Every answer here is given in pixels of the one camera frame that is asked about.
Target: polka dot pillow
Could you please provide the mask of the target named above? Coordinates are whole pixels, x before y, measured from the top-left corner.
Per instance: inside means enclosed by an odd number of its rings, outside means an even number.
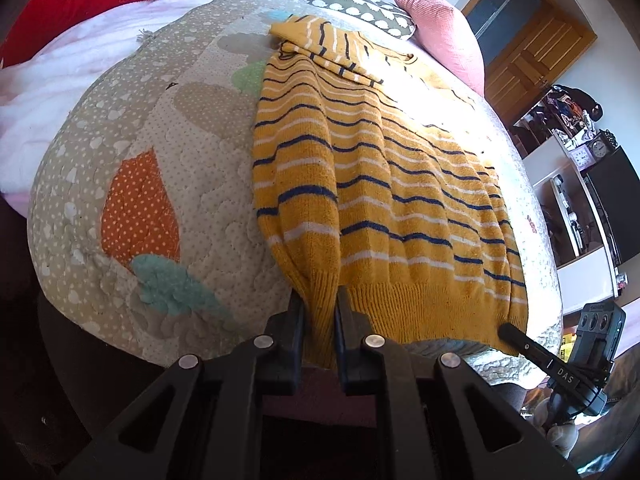
[[[373,23],[380,30],[401,40],[408,40],[415,32],[411,16],[395,5],[381,0],[299,0],[315,7],[328,7]]]

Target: black screen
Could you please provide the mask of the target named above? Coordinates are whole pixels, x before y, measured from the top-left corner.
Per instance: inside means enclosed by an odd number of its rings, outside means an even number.
[[[640,180],[626,153],[618,148],[587,174],[607,213],[620,263],[640,253]]]

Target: sweater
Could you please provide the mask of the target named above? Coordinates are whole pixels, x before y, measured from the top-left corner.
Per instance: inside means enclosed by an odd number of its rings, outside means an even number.
[[[474,340],[513,354],[497,329],[526,329],[527,294],[495,168],[414,119],[430,91],[472,103],[417,57],[323,18],[291,16],[270,33],[282,44],[258,102],[255,208],[308,307],[306,358],[332,364],[339,285],[399,343]]]

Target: cabinet door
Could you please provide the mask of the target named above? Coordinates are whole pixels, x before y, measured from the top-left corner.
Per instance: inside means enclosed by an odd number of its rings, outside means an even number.
[[[486,70],[484,96],[502,122],[513,124],[593,43],[593,31],[546,7]]]

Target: quilted blanket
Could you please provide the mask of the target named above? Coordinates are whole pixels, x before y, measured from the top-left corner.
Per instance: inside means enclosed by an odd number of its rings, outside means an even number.
[[[273,22],[290,14],[353,22],[293,0],[214,0],[161,29],[88,89],[50,145],[31,192],[30,248],[47,299],[104,341],[156,364],[211,358],[260,333],[287,306],[290,286],[257,228],[252,126]],[[407,49],[478,106],[468,116],[434,101],[423,113],[492,154],[520,248],[527,333],[556,351],[561,303],[542,212],[517,152],[488,105],[433,59]],[[490,383],[535,386],[523,358],[473,341],[416,341],[446,349]]]

